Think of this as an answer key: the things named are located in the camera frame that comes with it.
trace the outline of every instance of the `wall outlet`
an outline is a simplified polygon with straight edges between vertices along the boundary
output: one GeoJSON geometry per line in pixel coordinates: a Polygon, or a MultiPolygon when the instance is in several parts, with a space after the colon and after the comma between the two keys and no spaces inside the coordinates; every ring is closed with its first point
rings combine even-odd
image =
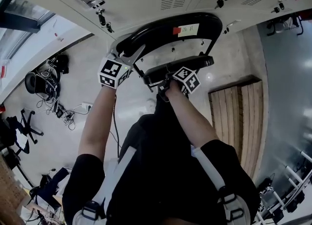
{"type": "Polygon", "coordinates": [[[81,104],[81,107],[84,108],[84,109],[87,110],[87,111],[90,110],[92,106],[93,106],[93,104],[88,103],[88,102],[83,102],[83,103],[81,104]]]}

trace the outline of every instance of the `backpack strap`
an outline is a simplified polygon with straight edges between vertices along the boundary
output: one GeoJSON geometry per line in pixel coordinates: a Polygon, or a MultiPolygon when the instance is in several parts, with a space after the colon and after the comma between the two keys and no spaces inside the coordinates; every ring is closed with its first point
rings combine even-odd
{"type": "Polygon", "coordinates": [[[227,224],[250,225],[250,212],[246,202],[226,187],[222,176],[203,153],[201,148],[196,148],[193,150],[193,153],[219,193],[220,199],[218,203],[223,204],[227,224]]]}
{"type": "Polygon", "coordinates": [[[112,198],[113,191],[135,152],[136,149],[130,146],[119,163],[117,158],[109,161],[106,176],[101,187],[94,198],[91,201],[88,201],[83,209],[76,213],[73,219],[73,225],[106,224],[105,214],[112,198]]]}

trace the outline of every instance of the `air vent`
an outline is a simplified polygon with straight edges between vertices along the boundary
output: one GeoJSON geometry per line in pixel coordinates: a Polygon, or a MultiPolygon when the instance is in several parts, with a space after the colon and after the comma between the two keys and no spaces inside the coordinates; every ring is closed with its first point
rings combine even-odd
{"type": "Polygon", "coordinates": [[[161,10],[180,8],[184,6],[186,0],[161,0],[161,10]]]}
{"type": "Polygon", "coordinates": [[[242,5],[249,5],[249,6],[254,6],[255,4],[257,4],[258,2],[260,2],[261,0],[246,0],[244,2],[242,2],[242,5]]]}

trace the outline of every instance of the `window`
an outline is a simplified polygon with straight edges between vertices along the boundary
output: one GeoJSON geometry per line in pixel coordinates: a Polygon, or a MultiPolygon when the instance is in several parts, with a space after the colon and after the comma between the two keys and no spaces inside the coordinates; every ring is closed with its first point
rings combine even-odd
{"type": "Polygon", "coordinates": [[[53,15],[26,0],[0,0],[0,61],[11,59],[53,15]]]}

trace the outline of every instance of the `strap buckle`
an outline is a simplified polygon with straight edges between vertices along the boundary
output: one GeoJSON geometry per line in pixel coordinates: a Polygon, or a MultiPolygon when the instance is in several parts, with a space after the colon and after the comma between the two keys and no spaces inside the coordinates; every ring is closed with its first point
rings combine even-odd
{"type": "Polygon", "coordinates": [[[100,205],[95,201],[88,201],[82,208],[82,216],[96,221],[98,219],[100,205]]]}
{"type": "Polygon", "coordinates": [[[223,204],[229,204],[236,200],[236,195],[225,186],[219,189],[219,196],[223,204]]]}
{"type": "Polygon", "coordinates": [[[227,222],[232,222],[244,216],[244,210],[241,208],[231,210],[230,220],[227,222]]]}

